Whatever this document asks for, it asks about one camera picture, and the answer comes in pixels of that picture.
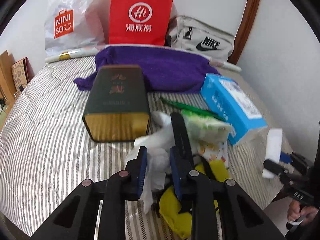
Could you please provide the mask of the person's right hand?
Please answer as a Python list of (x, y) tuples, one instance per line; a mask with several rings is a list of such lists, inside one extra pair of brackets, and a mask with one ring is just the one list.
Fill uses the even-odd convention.
[(287, 219), (289, 221), (295, 221), (300, 218), (300, 216), (305, 216), (301, 225), (309, 224), (313, 221), (318, 213), (318, 209), (313, 206), (300, 207), (300, 202), (292, 200), (289, 209), (287, 211)]

